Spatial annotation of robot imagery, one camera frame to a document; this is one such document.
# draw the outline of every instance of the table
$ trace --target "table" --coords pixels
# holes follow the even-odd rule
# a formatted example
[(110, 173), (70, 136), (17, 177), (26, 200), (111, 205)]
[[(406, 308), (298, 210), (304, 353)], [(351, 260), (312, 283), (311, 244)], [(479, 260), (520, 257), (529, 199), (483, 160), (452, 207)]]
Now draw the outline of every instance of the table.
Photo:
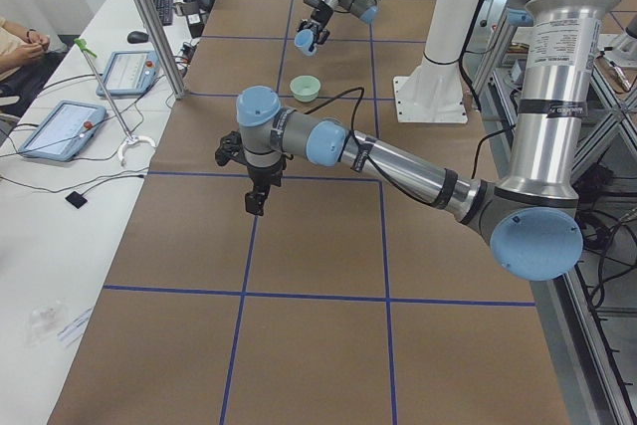
[[(98, 54), (101, 70), (110, 52), (148, 50), (151, 44), (126, 42), (131, 30), (143, 30), (132, 0), (106, 0), (82, 37)], [(165, 33), (174, 53), (190, 35), (183, 18), (174, 17)], [(74, 47), (49, 83), (90, 73), (77, 47)], [(95, 95), (96, 81), (81, 79), (43, 92), (21, 122), (39, 123), (60, 100), (90, 104), (107, 103)], [(138, 103), (143, 123), (137, 133), (157, 142), (174, 102), (167, 80), (160, 79)], [(120, 107), (131, 100), (117, 100)], [(124, 113), (133, 127), (140, 120), (131, 108)], [(29, 130), (15, 131), (11, 138), (20, 145)], [(115, 119), (107, 121), (82, 157), (109, 157), (124, 138)], [(5, 141), (0, 155), (13, 148)], [(139, 170), (148, 165), (153, 150), (148, 145), (130, 148), (125, 169)], [(15, 181), (58, 189), (100, 175), (124, 170), (117, 158), (108, 161), (74, 161), (51, 164), (20, 156), (0, 158), (0, 175)], [(117, 244), (143, 181), (136, 178), (110, 181), (88, 193), (89, 203), (77, 210), (65, 201), (68, 193), (49, 194), (26, 189), (0, 180), (0, 423), (33, 425), (46, 423), (62, 389), (76, 354), (79, 341), (64, 348), (55, 335), (33, 346), (25, 345), (27, 320), (32, 310), (61, 301), (71, 321), (95, 303)], [(84, 191), (88, 186), (77, 188)]]
[[(478, 114), (398, 123), (392, 99), (435, 1), (383, 0), (372, 27), (336, 16), (309, 60), (303, 0), (217, 0), (51, 425), (568, 422), (529, 284), (478, 235), (298, 158), (253, 218), (245, 168), (214, 162), (242, 89), (305, 110), (288, 85), (311, 74), (320, 100), (365, 86), (358, 129), (469, 175)], [(479, 174), (497, 177), (486, 150)]]

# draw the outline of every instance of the white desk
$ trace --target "white desk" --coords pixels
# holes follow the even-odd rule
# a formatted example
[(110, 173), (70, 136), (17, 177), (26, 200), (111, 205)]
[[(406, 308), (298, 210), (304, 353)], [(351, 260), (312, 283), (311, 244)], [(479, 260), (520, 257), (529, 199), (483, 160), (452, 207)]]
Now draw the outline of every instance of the white desk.
[[(143, 30), (132, 0), (106, 0), (82, 37), (98, 54), (99, 70), (114, 50), (146, 50), (151, 44), (130, 45), (126, 35)], [(190, 39), (183, 18), (174, 17), (165, 28), (174, 53)], [(50, 83), (89, 73), (89, 67), (77, 47), (63, 61)], [(60, 100), (91, 104), (107, 103), (95, 95), (96, 81), (82, 79), (61, 84), (43, 92), (22, 122), (39, 123)], [(161, 79), (138, 103), (145, 116), (136, 133), (159, 142), (170, 108), (171, 89)], [(122, 107), (131, 100), (117, 101)], [(140, 120), (132, 108), (124, 114), (133, 127)], [(29, 131), (12, 133), (20, 145)], [(81, 153), (83, 157), (110, 156), (121, 144), (124, 134), (118, 122), (107, 121)], [(9, 141), (0, 155), (13, 151)], [(153, 150), (141, 144), (126, 152), (125, 168), (116, 157), (109, 161), (44, 163), (20, 156), (0, 158), (0, 174), (15, 181), (58, 189), (116, 174), (123, 169), (137, 170), (148, 165)], [(26, 346), (29, 313), (36, 308), (63, 301), (68, 321), (92, 307), (143, 181), (137, 178), (110, 181), (88, 193), (89, 202), (75, 209), (67, 201), (68, 193), (37, 192), (0, 180), (0, 423), (39, 425), (47, 422), (62, 390), (77, 352), (79, 341), (64, 348), (55, 335), (35, 346)], [(77, 188), (84, 191), (88, 186)]]

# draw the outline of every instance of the green clip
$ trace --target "green clip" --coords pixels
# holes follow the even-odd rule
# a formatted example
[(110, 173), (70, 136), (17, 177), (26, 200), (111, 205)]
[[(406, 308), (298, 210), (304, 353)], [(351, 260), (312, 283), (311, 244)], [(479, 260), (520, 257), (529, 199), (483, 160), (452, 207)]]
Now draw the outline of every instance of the green clip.
[(89, 48), (87, 47), (87, 41), (84, 39), (75, 39), (73, 41), (78, 47), (80, 47), (80, 50), (82, 52), (88, 52), (89, 54), (93, 55), (95, 58), (97, 58), (98, 56), (92, 52), (91, 50), (89, 50)]

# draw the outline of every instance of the computer mouse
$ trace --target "computer mouse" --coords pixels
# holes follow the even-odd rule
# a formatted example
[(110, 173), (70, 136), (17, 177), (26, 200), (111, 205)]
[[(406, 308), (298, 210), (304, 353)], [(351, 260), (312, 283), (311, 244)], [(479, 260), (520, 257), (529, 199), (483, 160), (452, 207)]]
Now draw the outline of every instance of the computer mouse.
[(143, 44), (144, 42), (148, 42), (148, 34), (138, 30), (133, 30), (128, 34), (126, 39), (130, 44)]

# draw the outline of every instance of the green bowl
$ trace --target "green bowl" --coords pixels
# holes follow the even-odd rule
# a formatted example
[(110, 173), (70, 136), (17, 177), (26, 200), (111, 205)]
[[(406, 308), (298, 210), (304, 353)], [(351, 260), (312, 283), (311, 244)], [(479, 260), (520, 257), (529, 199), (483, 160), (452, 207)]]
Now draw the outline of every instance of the green bowl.
[(290, 90), (299, 102), (311, 102), (319, 95), (320, 81), (311, 75), (301, 75), (290, 82)]

